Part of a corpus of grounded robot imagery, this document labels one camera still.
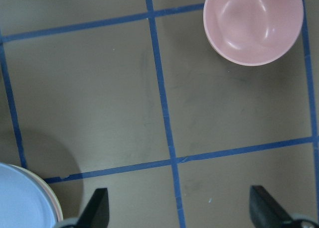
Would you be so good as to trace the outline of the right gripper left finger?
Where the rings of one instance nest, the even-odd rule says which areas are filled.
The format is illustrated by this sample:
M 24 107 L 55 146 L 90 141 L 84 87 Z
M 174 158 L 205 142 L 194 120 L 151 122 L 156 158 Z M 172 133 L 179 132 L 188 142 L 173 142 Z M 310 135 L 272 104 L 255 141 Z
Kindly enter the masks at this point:
M 79 217 L 77 228 L 107 228 L 110 221 L 109 197 L 107 188 L 94 191 L 84 211 Z

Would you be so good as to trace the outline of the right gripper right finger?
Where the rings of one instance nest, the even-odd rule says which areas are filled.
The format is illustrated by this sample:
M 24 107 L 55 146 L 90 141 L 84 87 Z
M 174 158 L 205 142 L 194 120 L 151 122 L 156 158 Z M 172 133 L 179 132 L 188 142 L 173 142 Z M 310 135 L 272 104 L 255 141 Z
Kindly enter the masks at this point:
M 289 228 L 294 220 L 261 185 L 249 191 L 249 215 L 255 228 Z

